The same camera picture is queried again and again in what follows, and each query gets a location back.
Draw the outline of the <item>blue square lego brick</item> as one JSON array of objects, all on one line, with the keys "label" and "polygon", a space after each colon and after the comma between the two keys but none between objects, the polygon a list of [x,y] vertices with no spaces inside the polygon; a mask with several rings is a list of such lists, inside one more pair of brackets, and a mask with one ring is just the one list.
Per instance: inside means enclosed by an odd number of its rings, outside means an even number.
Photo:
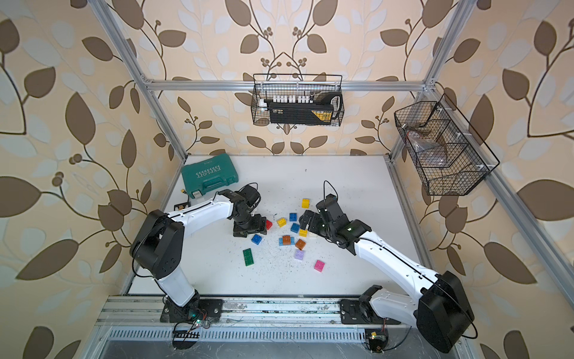
[{"label": "blue square lego brick", "polygon": [[254,243],[255,245],[260,245],[260,243],[262,242],[263,237],[260,236],[259,234],[255,234],[253,236],[253,238],[251,239],[251,242]]}]

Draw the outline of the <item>light blue lego brick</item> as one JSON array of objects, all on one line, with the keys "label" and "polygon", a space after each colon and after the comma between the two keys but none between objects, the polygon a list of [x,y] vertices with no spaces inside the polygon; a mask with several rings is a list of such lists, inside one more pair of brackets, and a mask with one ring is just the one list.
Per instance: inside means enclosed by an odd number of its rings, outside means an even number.
[{"label": "light blue lego brick", "polygon": [[290,246],[295,244],[293,236],[283,236],[278,240],[279,246]]}]

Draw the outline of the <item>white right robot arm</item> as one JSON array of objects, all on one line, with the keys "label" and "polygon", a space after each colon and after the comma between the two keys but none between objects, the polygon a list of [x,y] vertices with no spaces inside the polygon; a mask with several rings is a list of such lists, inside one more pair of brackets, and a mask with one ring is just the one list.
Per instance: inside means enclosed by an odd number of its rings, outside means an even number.
[{"label": "white right robot arm", "polygon": [[334,194],[316,208],[315,212],[306,210],[299,218],[302,229],[371,263],[404,291],[400,295],[372,286],[363,294],[368,314],[417,328],[442,353],[450,352],[474,326],[475,315],[458,276],[449,271],[439,274],[412,261],[364,222],[349,220]]}]

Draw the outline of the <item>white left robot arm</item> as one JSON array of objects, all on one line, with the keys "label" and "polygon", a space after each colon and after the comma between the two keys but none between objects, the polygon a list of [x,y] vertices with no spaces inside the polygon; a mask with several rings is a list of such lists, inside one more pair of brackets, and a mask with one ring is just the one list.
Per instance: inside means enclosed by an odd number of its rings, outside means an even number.
[{"label": "white left robot arm", "polygon": [[163,323],[192,324],[221,317],[223,302],[201,301],[181,268],[184,240],[223,219],[233,222],[234,237],[266,234],[266,218],[253,214],[260,200],[253,182],[238,191],[218,191],[211,200],[187,209],[154,210],[147,215],[129,252],[133,262],[146,269],[164,293]]}]

